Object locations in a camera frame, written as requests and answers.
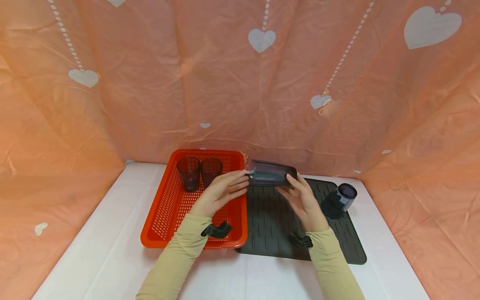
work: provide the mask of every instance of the black drying mat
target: black drying mat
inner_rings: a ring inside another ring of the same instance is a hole
[[[319,203],[336,187],[336,184],[328,181],[307,179],[307,182]],[[310,260],[308,249],[293,247],[288,241],[288,235],[292,232],[304,236],[303,229],[287,200],[280,197],[275,188],[249,187],[247,216],[248,240],[243,247],[236,249],[237,252]],[[367,256],[348,212],[338,220],[327,220],[340,242],[347,262],[366,263]]]

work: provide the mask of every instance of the black clip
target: black clip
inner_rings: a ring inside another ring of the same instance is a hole
[[[311,248],[313,247],[312,239],[309,236],[301,238],[297,233],[290,233],[288,235],[290,243],[297,248]]]
[[[216,239],[223,239],[230,233],[230,230],[232,230],[232,226],[230,226],[227,221],[223,221],[218,227],[215,227],[213,224],[208,225],[200,235],[203,237],[208,235]]]

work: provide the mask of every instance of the white table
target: white table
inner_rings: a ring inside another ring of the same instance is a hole
[[[140,232],[166,165],[127,165],[34,295],[34,300],[129,299],[135,297],[160,249],[147,249]],[[364,185],[355,179],[306,176],[353,185],[349,209],[367,254],[350,265],[368,300],[429,299]],[[311,262],[204,251],[179,299],[322,299]]]

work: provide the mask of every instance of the red basket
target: red basket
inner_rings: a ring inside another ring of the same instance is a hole
[[[186,192],[183,189],[176,166],[186,156],[196,157],[200,161],[210,157],[218,158],[223,163],[222,174],[245,168],[242,153],[236,151],[177,150],[172,153],[140,235],[145,247],[165,248],[185,214],[204,191],[202,180],[196,192]],[[213,216],[215,226],[223,221],[227,221],[232,230],[223,239],[209,237],[205,249],[239,248],[245,244],[248,237],[246,195],[233,199]]]

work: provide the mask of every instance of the finger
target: finger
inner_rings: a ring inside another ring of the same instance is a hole
[[[302,175],[300,175],[300,173],[297,172],[297,180],[303,184],[305,187],[310,187],[310,185],[308,184],[308,182],[305,180],[305,178],[303,178]]]
[[[238,170],[238,171],[225,173],[223,175],[218,176],[217,178],[219,179],[219,181],[222,181],[227,185],[230,185],[235,180],[243,177],[243,175],[245,175],[245,170]]]
[[[303,186],[303,184],[301,184],[300,182],[298,182],[295,178],[293,178],[290,174],[287,174],[287,180],[289,181],[289,183],[296,189],[299,189],[299,190],[303,190],[305,187]]]
[[[227,192],[228,193],[233,193],[233,192],[236,192],[238,190],[241,190],[245,187],[247,187],[250,183],[248,181],[244,181],[244,182],[240,182],[238,184],[235,184],[235,185],[232,185],[232,186],[229,186],[227,188]]]
[[[290,201],[289,198],[291,197],[291,195],[285,187],[275,187],[275,189],[280,193],[280,195],[282,195],[285,199]]]
[[[245,182],[247,180],[248,180],[248,176],[242,176],[242,177],[238,178],[237,180],[235,180],[234,182],[232,182],[229,186],[233,186],[233,185]]]
[[[288,188],[288,193],[294,197],[298,197],[300,196],[300,191],[298,189],[291,189],[291,188]]]
[[[237,197],[242,196],[246,192],[247,192],[247,189],[241,189],[240,191],[236,191],[236,192],[231,193],[229,198],[230,198],[230,200],[235,199]]]
[[[230,200],[233,200],[237,197],[240,197],[242,196],[243,194],[245,194],[247,192],[247,189],[242,189],[240,191],[236,191],[236,192],[233,192],[231,194],[228,194],[226,197],[223,197],[222,199],[220,199],[218,202],[219,202],[219,206],[220,207],[223,207],[225,204],[227,204],[228,202],[230,202]]]

